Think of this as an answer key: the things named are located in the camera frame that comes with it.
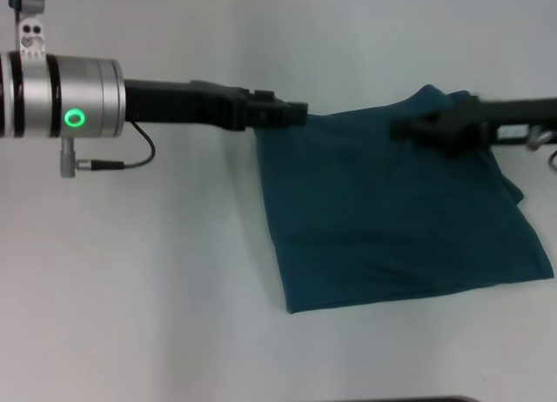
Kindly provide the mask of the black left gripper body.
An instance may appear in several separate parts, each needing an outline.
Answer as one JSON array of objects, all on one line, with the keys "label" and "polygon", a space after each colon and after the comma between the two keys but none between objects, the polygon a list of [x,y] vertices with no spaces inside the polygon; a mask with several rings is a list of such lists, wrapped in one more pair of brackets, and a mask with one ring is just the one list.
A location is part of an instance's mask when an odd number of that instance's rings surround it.
[{"label": "black left gripper body", "polygon": [[124,81],[125,119],[149,124],[207,124],[226,131],[246,128],[246,89],[203,81]]}]

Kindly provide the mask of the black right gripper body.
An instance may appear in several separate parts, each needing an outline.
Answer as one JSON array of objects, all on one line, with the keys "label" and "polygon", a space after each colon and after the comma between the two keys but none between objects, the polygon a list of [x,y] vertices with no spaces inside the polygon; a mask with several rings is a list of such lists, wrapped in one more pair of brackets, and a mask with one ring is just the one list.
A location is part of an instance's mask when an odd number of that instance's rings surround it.
[{"label": "black right gripper body", "polygon": [[493,145],[524,145],[536,151],[556,143],[554,98],[483,101],[467,97],[439,113],[438,134],[430,141],[416,142],[449,157]]}]

